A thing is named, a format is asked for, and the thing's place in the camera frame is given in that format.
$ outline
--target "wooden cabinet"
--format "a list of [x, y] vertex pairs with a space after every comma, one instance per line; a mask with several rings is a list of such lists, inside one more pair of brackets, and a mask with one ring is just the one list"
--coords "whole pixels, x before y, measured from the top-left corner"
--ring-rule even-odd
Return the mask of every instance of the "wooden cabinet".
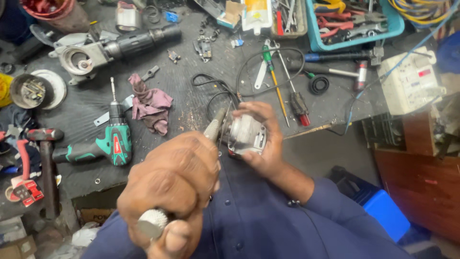
[[423, 113], [404, 120], [407, 151], [377, 149], [375, 160], [385, 189], [410, 221], [460, 242], [460, 158], [433, 156], [430, 123]]

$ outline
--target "shirt sleeve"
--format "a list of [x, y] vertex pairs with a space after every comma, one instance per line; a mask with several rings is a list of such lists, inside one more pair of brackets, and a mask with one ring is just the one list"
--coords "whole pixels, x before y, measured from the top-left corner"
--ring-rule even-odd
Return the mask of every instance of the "shirt sleeve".
[[393, 242], [386, 230], [359, 204], [339, 192], [329, 179], [315, 177], [313, 195], [303, 206], [323, 217], [329, 218], [358, 237], [379, 236]]
[[137, 247], [128, 235], [128, 225], [118, 210], [105, 221], [96, 238], [88, 246], [81, 259], [146, 259], [142, 248]]

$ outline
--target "drill label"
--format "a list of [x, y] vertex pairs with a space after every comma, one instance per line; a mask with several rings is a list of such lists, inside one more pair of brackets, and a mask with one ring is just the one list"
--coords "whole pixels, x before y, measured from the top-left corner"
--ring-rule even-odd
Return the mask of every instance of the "drill label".
[[114, 136], [114, 154], [120, 154], [120, 142], [118, 141], [118, 136]]

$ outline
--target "blue plastic crate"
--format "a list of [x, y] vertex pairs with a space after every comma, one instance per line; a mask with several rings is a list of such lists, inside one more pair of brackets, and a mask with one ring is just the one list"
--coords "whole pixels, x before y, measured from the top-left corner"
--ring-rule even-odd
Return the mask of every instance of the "blue plastic crate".
[[398, 242], [410, 228], [407, 218], [384, 190], [378, 191], [362, 207], [382, 225], [394, 242]]
[[377, 34], [376, 36], [360, 38], [351, 41], [344, 41], [332, 45], [325, 45], [321, 41], [316, 15], [313, 9], [313, 0], [306, 0], [307, 3], [307, 22], [308, 22], [308, 38], [310, 39], [310, 47], [314, 52], [331, 51], [339, 48], [350, 47], [363, 44], [366, 42], [383, 40], [400, 35], [404, 31], [404, 21], [399, 13], [388, 3], [388, 0], [380, 0], [382, 12], [388, 17], [388, 31]]

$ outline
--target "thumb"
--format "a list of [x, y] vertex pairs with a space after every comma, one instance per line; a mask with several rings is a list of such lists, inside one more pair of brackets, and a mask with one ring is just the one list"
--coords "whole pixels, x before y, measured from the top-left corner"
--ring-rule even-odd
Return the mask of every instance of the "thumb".
[[256, 170], [261, 169], [265, 164], [265, 160], [262, 156], [254, 151], [246, 151], [241, 157], [248, 165]]
[[187, 248], [191, 234], [190, 225], [183, 220], [169, 223], [161, 237], [152, 242], [148, 259], [179, 259]]

